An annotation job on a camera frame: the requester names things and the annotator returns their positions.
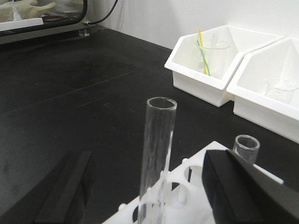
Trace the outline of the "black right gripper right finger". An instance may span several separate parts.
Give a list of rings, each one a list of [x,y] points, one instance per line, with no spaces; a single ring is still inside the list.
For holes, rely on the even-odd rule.
[[[217,224],[297,224],[299,194],[232,150],[207,150],[202,183]]]

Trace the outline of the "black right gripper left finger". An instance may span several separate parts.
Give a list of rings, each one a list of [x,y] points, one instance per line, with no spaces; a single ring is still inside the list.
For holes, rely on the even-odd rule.
[[[92,190],[92,153],[68,151],[32,190],[1,214],[0,222],[82,224]]]

